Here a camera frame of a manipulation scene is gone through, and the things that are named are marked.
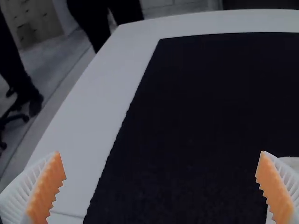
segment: black pants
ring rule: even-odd
[[[0,9],[0,74],[18,94],[36,94],[30,77],[24,69],[19,51]]]
[[[117,25],[143,20],[139,0],[67,0],[67,3],[95,52],[99,51],[110,36],[108,8]]]

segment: black shoe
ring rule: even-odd
[[[43,96],[38,94],[38,96],[32,98],[29,102],[29,116],[35,117],[42,110]]]
[[[19,111],[26,103],[29,103],[29,115],[34,117],[42,110],[43,96],[40,93],[33,97],[19,96],[10,111]]]
[[[9,90],[6,92],[6,97],[9,98],[14,94],[14,89],[13,88],[9,88]]]

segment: chair wheel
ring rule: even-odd
[[[30,118],[29,118],[28,116],[24,116],[24,117],[23,117],[23,121],[24,121],[25,123],[27,123],[27,122],[29,121],[29,119],[30,119]]]
[[[0,148],[5,150],[7,148],[7,144],[5,142],[0,142]]]

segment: black felt mat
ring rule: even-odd
[[[299,156],[298,55],[292,33],[161,40],[84,223],[264,224],[260,151]]]

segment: cabinet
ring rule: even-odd
[[[66,0],[59,2],[66,5]],[[67,22],[72,22],[73,27],[71,31],[68,29],[66,32],[64,21],[71,15],[67,14],[68,11],[60,10],[59,13],[65,19],[61,21],[52,0],[0,0],[0,6],[14,41],[20,49],[62,34],[68,35],[78,26],[70,18]]]

